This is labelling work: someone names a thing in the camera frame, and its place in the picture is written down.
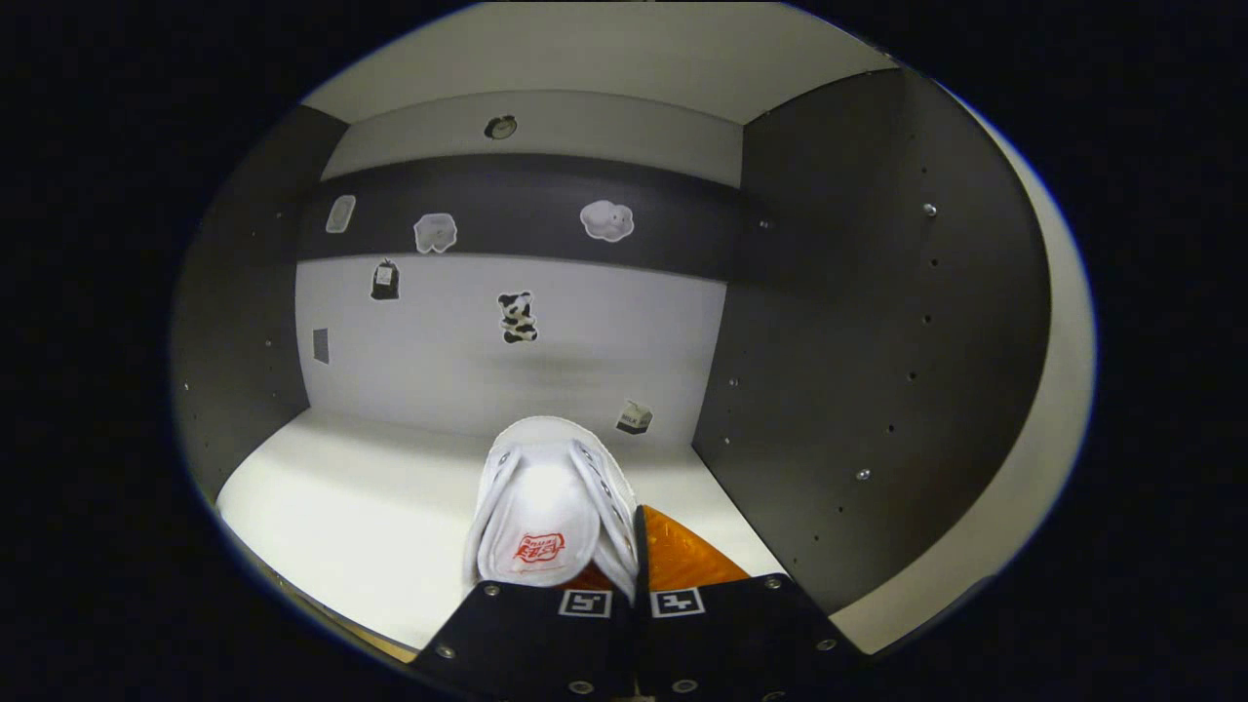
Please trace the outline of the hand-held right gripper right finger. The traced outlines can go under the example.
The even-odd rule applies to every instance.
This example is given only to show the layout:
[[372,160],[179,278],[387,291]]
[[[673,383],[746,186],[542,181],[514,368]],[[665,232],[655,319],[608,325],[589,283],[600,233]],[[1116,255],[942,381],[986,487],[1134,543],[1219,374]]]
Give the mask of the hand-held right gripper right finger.
[[830,701],[864,667],[792,577],[749,576],[649,506],[636,510],[636,686],[656,701]]

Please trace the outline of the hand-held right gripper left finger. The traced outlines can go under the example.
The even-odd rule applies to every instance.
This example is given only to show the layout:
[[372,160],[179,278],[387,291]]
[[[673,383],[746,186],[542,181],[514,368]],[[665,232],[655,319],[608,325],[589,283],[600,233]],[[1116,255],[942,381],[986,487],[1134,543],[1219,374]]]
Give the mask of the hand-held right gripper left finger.
[[456,701],[614,701],[636,693],[636,617],[617,587],[473,586],[409,663]]

